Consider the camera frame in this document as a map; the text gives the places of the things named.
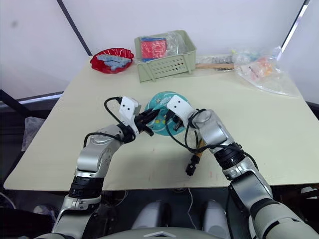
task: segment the floor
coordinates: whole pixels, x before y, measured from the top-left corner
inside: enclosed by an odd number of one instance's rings
[[[1,121],[1,185],[5,177],[12,170],[12,166],[21,157],[21,144],[24,132],[24,118],[14,112],[0,112]],[[17,208],[32,211],[37,205],[51,205],[58,211],[61,208],[63,197],[66,192],[38,192],[38,191],[8,191],[1,190],[9,196]],[[197,228],[201,228],[203,205],[210,199],[214,199],[225,207],[227,198],[226,188],[199,188],[191,189],[193,194],[193,206],[191,216]],[[113,193],[113,197],[119,196],[122,192]],[[188,190],[177,193],[171,189],[163,190],[136,190],[129,191],[127,198],[115,208],[116,224],[113,232],[121,232],[130,229],[135,218],[141,209],[150,202],[162,200],[168,202],[172,208],[171,226],[192,228],[187,216],[190,205],[190,194]],[[234,238],[250,238],[248,232],[248,221],[237,210],[230,200],[229,204],[230,224]]]

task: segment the table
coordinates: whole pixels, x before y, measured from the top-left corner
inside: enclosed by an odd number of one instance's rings
[[[111,75],[91,69],[88,61],[69,84],[4,187],[68,191],[84,136],[116,123],[105,111],[104,100],[130,96],[143,109],[152,96],[167,90],[186,96],[195,108],[213,109],[234,139],[254,156],[270,185],[319,182],[319,121],[301,96],[260,91],[234,72],[140,83],[135,65]],[[118,110],[118,105],[110,105],[113,111]],[[229,185],[208,150],[192,177],[185,173],[190,158],[191,154],[171,138],[151,138],[143,133],[115,153],[103,189]]]

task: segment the white wall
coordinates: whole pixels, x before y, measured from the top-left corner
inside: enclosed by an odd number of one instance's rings
[[[1,0],[1,88],[12,97],[64,91],[87,58],[56,0]]]
[[[311,0],[280,58],[306,101],[319,104],[319,1]]]
[[[303,0],[63,0],[92,53],[134,38],[188,32],[198,54],[282,45]]]

